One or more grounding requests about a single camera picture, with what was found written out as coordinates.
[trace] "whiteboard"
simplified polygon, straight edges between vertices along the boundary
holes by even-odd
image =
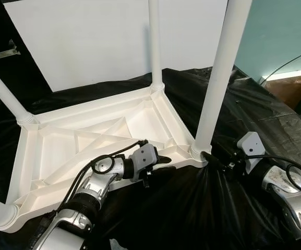
[[[227,0],[161,0],[162,68],[212,66]],[[22,0],[5,8],[53,91],[151,71],[147,0]]]

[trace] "cable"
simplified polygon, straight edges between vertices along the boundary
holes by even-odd
[[[295,61],[296,59],[298,59],[298,58],[300,58],[300,57],[301,57],[301,55],[299,55],[299,56],[293,58],[292,60],[290,60],[290,61],[286,62],[285,64],[283,64],[282,66],[278,67],[275,71],[273,71],[271,74],[269,74],[269,76],[266,77],[266,78],[261,82],[260,85],[262,85],[264,82],[266,82],[267,79],[269,79],[269,77],[272,76],[274,73],[276,73],[279,69],[282,69],[283,67],[285,67],[286,65],[290,64],[291,62]]]
[[[283,161],[286,161],[286,162],[290,163],[286,167],[286,175],[287,175],[288,179],[290,180],[291,184],[301,191],[301,187],[295,183],[295,181],[293,180],[293,178],[291,176],[291,173],[290,173],[290,169],[292,167],[296,167],[297,169],[301,170],[301,164],[299,164],[299,163],[297,163],[297,162],[295,162],[291,159],[288,159],[286,157],[281,157],[281,156],[277,156],[277,155],[251,155],[251,156],[245,156],[245,159],[258,159],[258,158],[278,159],[278,160],[283,160]]]
[[[109,154],[109,155],[101,155],[101,156],[98,156],[98,157],[96,157],[95,159],[91,160],[88,164],[86,164],[86,165],[78,172],[78,174],[76,175],[76,177],[75,177],[73,183],[71,184],[71,186],[70,186],[70,188],[69,188],[67,194],[66,194],[65,197],[63,198],[63,200],[62,200],[62,202],[60,203],[60,205],[59,205],[58,209],[56,210],[56,212],[59,212],[59,211],[62,209],[63,205],[69,200],[69,198],[74,196],[74,194],[75,194],[75,192],[76,192],[76,190],[77,190],[79,184],[81,183],[83,177],[84,177],[85,174],[88,172],[88,170],[90,169],[90,167],[92,168],[92,171],[95,172],[95,173],[97,173],[97,174],[106,174],[106,173],[108,173],[109,171],[111,171],[112,168],[114,167],[114,159],[113,159],[113,156],[115,156],[115,155],[117,155],[117,154],[120,154],[120,153],[122,153],[122,152],[124,152],[124,151],[126,151],[126,150],[129,150],[129,149],[131,149],[132,147],[135,147],[136,145],[142,146],[142,145],[144,145],[144,144],[146,144],[146,143],[148,143],[147,140],[144,140],[144,141],[137,141],[137,142],[133,143],[132,145],[127,146],[127,147],[125,147],[125,148],[123,148],[123,149],[120,149],[120,150],[118,150],[118,151],[116,151],[116,152],[113,152],[113,153],[111,153],[111,154]],[[111,158],[111,161],[112,161],[111,166],[108,168],[108,170],[102,171],[102,172],[96,170],[96,169],[95,169],[95,163],[98,162],[98,161],[100,161],[100,160],[106,159],[106,158]]]

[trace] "black tarp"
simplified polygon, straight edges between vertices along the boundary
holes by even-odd
[[[163,70],[165,92],[183,122],[196,134],[211,68]],[[59,91],[34,103],[34,114],[106,97],[151,83],[151,75]],[[0,200],[4,200],[20,129],[12,117],[0,121]],[[234,70],[216,125],[214,143],[257,131],[269,154],[301,164],[301,117],[252,79]],[[88,239],[93,249],[115,238],[132,249],[301,249],[291,238],[280,207],[244,180],[216,167],[185,167],[111,192]],[[40,219],[14,234],[0,232],[0,249],[23,249]]]

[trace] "teal wall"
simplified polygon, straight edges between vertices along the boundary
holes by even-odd
[[[253,0],[235,65],[254,80],[301,55],[301,0]],[[279,72],[301,69],[301,58]]]

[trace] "black fabric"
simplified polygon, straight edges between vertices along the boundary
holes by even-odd
[[[211,68],[163,70],[165,92],[192,135],[196,134],[210,71]],[[30,111],[38,114],[143,88],[150,83],[151,75],[147,74],[128,81],[55,92],[34,103]],[[0,131],[0,181],[4,182],[0,186],[0,199],[3,200],[19,128],[10,119],[0,121]],[[259,133],[269,154],[289,157],[301,164],[301,117],[252,79],[234,70],[213,144],[230,141],[226,145],[230,147],[247,131]],[[151,177],[149,189],[137,183],[110,192],[100,210],[100,221],[87,240],[90,249],[97,249],[96,242],[109,238],[117,239],[129,250],[301,249],[301,241],[291,237],[281,209],[272,198],[261,189],[252,188],[244,179],[225,175],[221,164],[214,160],[203,169],[189,166],[162,171]],[[33,221],[15,234],[0,232],[0,249],[25,246],[34,231]],[[16,237],[21,241],[9,242]]]

